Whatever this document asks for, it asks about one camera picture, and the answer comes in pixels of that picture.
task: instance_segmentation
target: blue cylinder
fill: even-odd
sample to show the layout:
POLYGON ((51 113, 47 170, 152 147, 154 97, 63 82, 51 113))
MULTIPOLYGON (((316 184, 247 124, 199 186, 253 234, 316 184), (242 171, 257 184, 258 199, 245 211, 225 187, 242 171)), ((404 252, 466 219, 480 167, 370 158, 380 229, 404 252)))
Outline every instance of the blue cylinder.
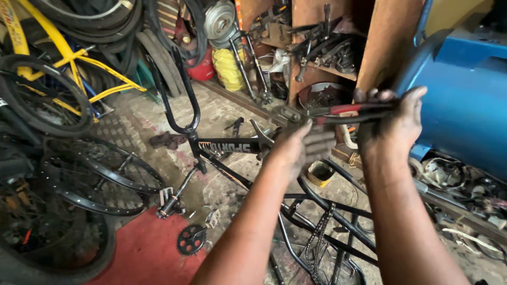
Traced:
POLYGON ((422 133, 411 156, 429 149, 507 179, 507 37, 481 38, 462 27, 430 36, 393 90, 419 85, 422 133))

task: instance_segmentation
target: red floor mat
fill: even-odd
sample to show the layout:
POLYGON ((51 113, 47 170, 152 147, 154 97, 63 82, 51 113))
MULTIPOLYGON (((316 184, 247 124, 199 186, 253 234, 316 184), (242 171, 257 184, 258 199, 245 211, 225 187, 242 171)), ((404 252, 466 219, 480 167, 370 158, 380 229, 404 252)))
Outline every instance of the red floor mat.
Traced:
POLYGON ((172 215, 167 220, 155 216, 152 207, 116 232, 116 253, 109 268, 88 285, 189 284, 206 257, 182 256, 176 248, 179 233, 187 220, 172 215))

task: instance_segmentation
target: chainring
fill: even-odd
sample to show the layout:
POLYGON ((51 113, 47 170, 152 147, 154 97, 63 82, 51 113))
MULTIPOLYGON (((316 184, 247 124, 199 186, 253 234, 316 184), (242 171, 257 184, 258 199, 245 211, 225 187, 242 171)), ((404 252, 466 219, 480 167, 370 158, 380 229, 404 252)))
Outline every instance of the chainring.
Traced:
POLYGON ((190 225, 182 230, 178 236, 177 248, 183 255, 198 252, 206 241, 206 229, 199 225, 190 225))

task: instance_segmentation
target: concrete floor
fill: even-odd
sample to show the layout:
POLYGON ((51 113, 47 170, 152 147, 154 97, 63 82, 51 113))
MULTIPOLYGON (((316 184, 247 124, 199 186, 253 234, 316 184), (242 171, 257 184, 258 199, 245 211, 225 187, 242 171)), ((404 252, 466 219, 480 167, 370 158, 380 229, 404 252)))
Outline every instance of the concrete floor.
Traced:
MULTIPOLYGON (((251 137, 255 135, 253 127, 248 123, 250 119, 256 120, 264 127, 270 127, 272 130, 274 129, 273 125, 268 126, 266 121, 259 116, 228 101, 205 87, 199 84, 194 84, 193 87, 201 107, 201 121, 197 129, 200 137, 230 137, 232 130, 224 129, 230 126, 240 116, 244 117, 246 121, 240 128, 240 137, 251 137)), ((149 145, 148 141, 150 137, 156 134, 161 134, 165 131, 175 133, 166 121, 162 105, 155 104, 152 100, 137 91, 117 95, 110 103, 116 109, 116 115, 119 116, 120 123, 125 126, 127 134, 132 138, 132 141, 137 144, 139 155, 160 172, 169 186, 178 188, 184 180, 185 175, 193 167, 194 158, 187 143, 181 145, 175 151, 166 148, 154 150, 149 145)), ((190 123, 193 113, 187 98, 172 98, 170 104, 176 121, 180 126, 185 126, 190 123)), ((349 168, 345 162, 339 159, 334 160, 349 171, 356 179, 360 180, 362 178, 363 174, 360 170, 349 168)), ((255 155, 238 153, 227 158, 224 164, 252 181, 257 176, 261 167, 255 155)), ((309 183, 309 185, 321 197, 357 208, 370 210, 367 196, 355 189, 344 178, 337 174, 333 176, 332 181, 324 188, 318 188, 311 183, 309 183)), ((302 190, 297 183, 294 182, 290 185, 287 192, 302 193, 302 190)), ((241 207, 245 195, 245 190, 222 175, 218 175, 218 172, 211 167, 208 167, 208 174, 202 175, 198 172, 197 175, 192 178, 188 187, 182 194, 182 201, 188 208, 188 212, 184 217, 189 220, 190 224, 203 225, 211 208, 218 208, 222 215, 217 227, 207 231, 208 239, 205 245, 207 249, 212 248, 223 231, 227 228, 234 214, 241 207), (195 214, 189 218, 189 215, 194 211, 195 214)), ((316 204, 308 201, 301 205, 298 212, 304 214, 314 223, 318 221, 323 213, 316 204)), ((372 226, 372 222, 366 219, 360 219, 359 222, 365 228, 371 228, 372 226)), ((326 233, 340 241, 346 242, 347 234, 332 232, 332 228, 337 226, 338 224, 336 222, 330 220, 326 233)), ((288 222, 286 223, 286 228, 292 243, 306 244, 309 233, 300 230, 288 222)), ((371 235, 370 238, 375 241, 374 235, 371 235)), ((275 232, 275 239, 281 240, 281 234, 278 229, 275 232)), ((465 247, 446 240, 444 237, 442 237, 441 240, 446 245, 449 252, 451 252, 452 256, 458 261, 472 284, 480 279, 487 280, 490 285, 507 283, 507 270, 505 265, 501 262, 492 261, 482 254, 474 254, 465 247)), ((375 254, 357 240, 354 246, 369 256, 377 258, 375 254)), ((294 245, 294 249, 301 252, 302 247, 294 245)), ((289 255, 284 243, 274 242, 273 253, 286 284, 312 284, 309 276, 300 269, 289 255)), ((330 249, 330 253, 332 255, 335 254, 332 249, 330 249)), ((380 272, 377 267, 357 258, 352 259, 355 260, 365 272, 368 284, 382 284, 380 272)), ((321 274, 323 279, 325 279, 324 274, 326 274, 327 277, 330 276, 332 272, 332 263, 334 263, 334 261, 329 255, 325 255, 322 259, 321 268, 325 272, 321 274)), ((340 283, 358 284, 355 278, 349 278, 349 276, 347 276, 349 269, 344 267, 343 269, 344 271, 340 276, 340 283)), ((265 284, 277 284, 271 269, 267 270, 265 284)))

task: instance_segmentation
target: bicycle frame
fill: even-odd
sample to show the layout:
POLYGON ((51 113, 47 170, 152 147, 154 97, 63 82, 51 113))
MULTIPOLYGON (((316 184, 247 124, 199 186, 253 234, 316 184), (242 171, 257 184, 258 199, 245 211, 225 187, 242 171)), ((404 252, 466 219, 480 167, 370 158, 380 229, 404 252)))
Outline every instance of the bicycle frame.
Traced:
MULTIPOLYGON (((174 57, 174 61, 176 63, 176 66, 178 67, 179 73, 183 79, 183 83, 185 85, 185 88, 187 90, 190 103, 194 110, 194 117, 192 119, 192 122, 187 125, 185 128, 179 127, 174 119, 174 116, 171 111, 171 107, 168 102, 168 96, 166 93, 166 90, 161 83, 162 79, 159 74, 159 71, 157 70, 155 63, 152 61, 152 59, 147 56, 147 60, 150 64, 151 71, 153 74, 153 78, 155 80, 155 84, 157 87, 157 90, 161 94, 162 100, 164 102, 164 106, 166 108, 166 117, 167 121, 169 122, 169 125, 171 128, 180 133, 185 134, 188 137, 188 141, 192 150, 192 153, 194 155, 194 158, 197 159, 197 163, 194 164, 194 168, 187 174, 187 177, 185 178, 185 181, 180 186, 180 188, 176 191, 174 196, 170 197, 164 205, 160 208, 159 214, 161 217, 168 216, 168 211, 171 209, 171 207, 174 206, 174 204, 177 202, 179 195, 181 194, 184 187, 187 185, 190 178, 194 175, 194 173, 197 170, 200 170, 203 174, 206 174, 207 169, 205 162, 207 162, 209 165, 211 165, 213 168, 215 168, 220 174, 224 175, 228 179, 230 179, 232 182, 236 183, 237 185, 241 186, 242 188, 249 190, 253 183, 242 177, 241 175, 237 174, 227 166, 225 166, 223 163, 221 163, 219 160, 214 158, 212 155, 210 155, 209 151, 221 151, 224 153, 227 152, 239 152, 239 153, 251 153, 251 154, 261 154, 263 152, 263 144, 265 140, 262 139, 262 136, 264 135, 257 127, 255 122, 252 122, 254 124, 254 127, 256 128, 256 132, 258 134, 258 138, 199 138, 196 132, 197 125, 199 124, 200 120, 200 109, 199 104, 197 103, 197 99, 194 93, 194 90, 190 84, 190 81, 187 77, 187 74, 185 72, 183 61, 179 55, 178 50, 173 49, 172 55, 174 57)), ((346 178, 348 181, 350 181, 353 185, 358 187, 361 191, 364 192, 363 189, 361 189, 361 186, 352 178, 350 174, 348 174, 343 168, 341 168, 339 165, 334 163, 332 160, 325 160, 324 161, 327 165, 329 165, 331 168, 336 170, 338 173, 340 173, 344 178, 346 178)), ((298 178, 298 183, 301 186, 302 190, 305 192, 305 194, 285 194, 284 199, 295 199, 294 203, 292 205, 286 205, 285 203, 282 203, 280 212, 278 214, 278 223, 280 225, 280 229, 283 234, 283 239, 285 241, 285 244, 287 245, 287 249, 289 250, 292 257, 301 265, 301 267, 307 271, 309 274, 310 268, 294 253, 291 243, 288 239, 287 232, 285 230, 285 227, 282 222, 281 215, 283 215, 287 220, 289 220, 292 224, 296 225, 299 228, 302 228, 304 230, 307 230, 309 232, 314 232, 315 225, 309 221, 307 218, 305 218, 303 215, 298 213, 297 205, 300 204, 303 200, 312 200, 313 202, 317 203, 322 209, 324 209, 325 212, 328 212, 332 201, 322 199, 320 196, 318 196, 303 180, 302 177, 298 178)), ((332 248, 334 248, 337 251, 337 261, 335 264, 335 268, 333 271, 332 276, 332 284, 337 284, 338 276, 340 273, 340 267, 342 264, 342 261, 346 261, 349 263, 351 267, 358 270, 360 276, 361 276, 361 284, 366 284, 366 281, 364 280, 364 274, 362 274, 362 271, 360 268, 351 260, 349 260, 349 256, 353 255, 358 258, 361 258, 373 265, 378 266, 377 260, 367 256, 366 254, 354 249, 352 247, 352 242, 354 238, 359 239, 362 243, 364 243, 369 249, 371 249, 373 252, 375 252, 375 245, 366 237, 366 235, 360 231, 360 229, 356 226, 357 225, 357 217, 362 216, 368 219, 372 218, 372 214, 370 212, 357 209, 354 207, 350 207, 344 204, 335 203, 335 211, 332 213, 333 218, 340 223, 344 229, 346 229, 349 232, 349 240, 348 243, 340 242, 334 238, 332 238, 329 235, 324 235, 324 239, 330 244, 332 248), (341 209, 344 211, 348 211, 352 213, 352 222, 345 219, 341 214, 338 213, 337 209, 341 209)))
MULTIPOLYGON (((78 50, 77 52, 73 52, 70 46, 68 45, 67 41, 63 37, 63 35, 60 33, 60 31, 55 27, 55 25, 46 18, 37 8, 35 8, 28 0, 18 0, 18 2, 39 22, 39 24, 42 26, 42 28, 46 31, 49 38, 53 41, 56 48, 62 55, 62 59, 56 63, 53 64, 53 67, 58 68, 62 67, 65 64, 70 64, 70 69, 72 71, 72 76, 75 81, 75 83, 81 88, 81 90, 86 94, 86 89, 83 85, 83 81, 81 80, 81 76, 79 74, 78 68, 76 66, 75 60, 82 60, 87 63, 90 63, 92 65, 95 65, 108 73, 112 74, 116 78, 122 80, 125 82, 123 85, 119 85, 116 87, 113 87, 108 90, 104 90, 97 94, 96 96, 93 96, 89 101, 90 103, 96 102, 110 94, 129 90, 132 88, 135 88, 139 91, 146 91, 146 88, 139 86, 138 84, 134 83, 130 79, 126 78, 125 76, 119 74, 114 69, 108 67, 107 65, 103 64, 102 62, 86 57, 88 55, 88 50, 93 48, 89 47, 86 49, 78 50)), ((21 23, 19 22, 19 19, 12 7, 12 4, 10 0, 0 0, 0 13, 2 15, 2 19, 7 26, 7 30, 9 32, 9 36, 12 40, 12 45, 14 49, 14 53, 16 54, 24 54, 24 55, 30 55, 30 50, 28 48, 28 43, 26 41, 25 34, 23 32, 23 28, 21 27, 21 23)), ((19 67, 18 68, 18 75, 25 77, 26 79, 33 81, 41 76, 44 75, 43 72, 37 72, 33 73, 32 69, 30 67, 19 67)), ((65 102, 62 102, 58 99, 55 99, 54 102, 72 113, 80 116, 81 112, 73 108, 72 106, 66 104, 65 102)))

